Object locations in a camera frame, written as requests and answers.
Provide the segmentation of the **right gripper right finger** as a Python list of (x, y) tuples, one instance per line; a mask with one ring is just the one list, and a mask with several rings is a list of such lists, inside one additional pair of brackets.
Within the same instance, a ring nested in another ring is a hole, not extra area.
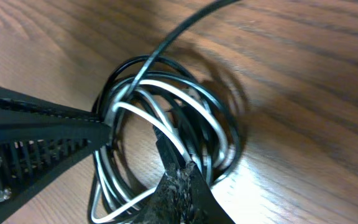
[(134, 223), (233, 223), (194, 162), (166, 170)]

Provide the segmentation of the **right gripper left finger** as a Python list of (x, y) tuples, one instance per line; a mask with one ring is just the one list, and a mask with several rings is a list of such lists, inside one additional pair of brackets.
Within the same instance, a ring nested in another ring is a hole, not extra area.
[(0, 223), (104, 146), (98, 115), (0, 87)]

